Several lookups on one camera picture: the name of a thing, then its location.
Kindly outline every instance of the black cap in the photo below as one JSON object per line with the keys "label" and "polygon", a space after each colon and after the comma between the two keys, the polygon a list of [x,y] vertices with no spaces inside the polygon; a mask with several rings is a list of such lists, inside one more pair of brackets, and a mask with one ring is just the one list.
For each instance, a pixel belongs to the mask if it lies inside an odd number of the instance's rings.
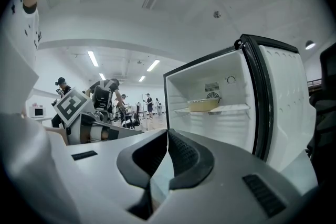
{"label": "black cap", "polygon": [[65,78],[60,77],[57,81],[58,85],[63,84],[65,82]]}

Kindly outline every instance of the white wall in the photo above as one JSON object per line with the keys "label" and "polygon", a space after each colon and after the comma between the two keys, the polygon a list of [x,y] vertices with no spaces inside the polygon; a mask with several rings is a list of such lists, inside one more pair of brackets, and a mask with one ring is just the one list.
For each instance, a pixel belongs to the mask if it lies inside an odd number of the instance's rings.
{"label": "white wall", "polygon": [[[34,94],[26,102],[26,110],[29,116],[29,106],[33,103],[46,107],[46,117],[54,117],[56,112],[51,103],[60,98],[56,93],[58,86],[55,81],[64,77],[68,84],[79,90],[86,90],[90,87],[89,81],[81,71],[67,61],[67,56],[58,49],[38,50],[36,53],[35,72],[39,76],[34,85]],[[43,122],[45,126],[51,126],[50,121]]]}
{"label": "white wall", "polygon": [[151,95],[151,98],[154,101],[155,105],[155,98],[158,98],[160,102],[162,103],[162,106],[165,106],[165,98],[164,98],[164,88],[162,87],[152,87],[152,86],[134,86],[134,85],[127,85],[127,84],[121,84],[119,86],[119,90],[121,94],[126,94],[128,96],[126,98],[125,103],[129,103],[130,105],[134,106],[137,102],[140,102],[142,105],[141,95],[143,95],[143,99],[146,100],[147,96],[146,93],[149,93]]}
{"label": "white wall", "polygon": [[307,81],[321,78],[322,74],[321,74],[320,55],[324,50],[329,48],[335,42],[336,42],[336,31],[328,38],[327,42],[325,42],[323,46],[318,48],[317,51],[303,63],[304,69],[306,71]]}
{"label": "white wall", "polygon": [[38,50],[36,55],[35,72],[39,79],[34,85],[35,89],[56,93],[58,88],[55,86],[55,81],[59,77],[66,79],[67,83],[72,87],[87,90],[89,81],[85,78],[78,67],[68,61],[68,56],[62,54],[59,49]]}

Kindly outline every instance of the black hair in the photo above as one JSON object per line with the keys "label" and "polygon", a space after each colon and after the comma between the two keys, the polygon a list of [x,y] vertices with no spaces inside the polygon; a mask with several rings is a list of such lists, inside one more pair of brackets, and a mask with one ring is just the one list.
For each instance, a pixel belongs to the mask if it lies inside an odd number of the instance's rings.
{"label": "black hair", "polygon": [[111,79],[113,82],[115,82],[118,86],[120,85],[119,80],[117,79]]}
{"label": "black hair", "polygon": [[58,79],[58,81],[55,82],[55,85],[60,85],[60,84],[63,84],[63,83],[66,83],[65,78],[60,77]]}

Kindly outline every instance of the table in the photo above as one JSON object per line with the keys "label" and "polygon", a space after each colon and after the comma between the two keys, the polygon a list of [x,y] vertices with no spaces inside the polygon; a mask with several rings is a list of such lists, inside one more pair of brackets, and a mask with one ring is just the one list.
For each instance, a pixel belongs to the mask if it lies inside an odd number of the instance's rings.
{"label": "table", "polygon": [[43,117],[43,118],[31,118],[31,119],[33,119],[34,121],[38,121],[42,124],[42,121],[48,121],[51,120],[52,118]]}

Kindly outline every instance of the railing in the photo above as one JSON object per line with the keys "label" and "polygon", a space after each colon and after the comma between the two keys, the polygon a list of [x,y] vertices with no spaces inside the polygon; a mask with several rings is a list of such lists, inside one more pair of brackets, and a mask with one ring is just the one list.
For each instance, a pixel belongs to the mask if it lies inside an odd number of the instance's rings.
{"label": "railing", "polygon": [[308,81],[307,83],[308,83],[309,96],[311,96],[314,92],[322,90],[322,80],[321,79],[311,80],[311,81]]}

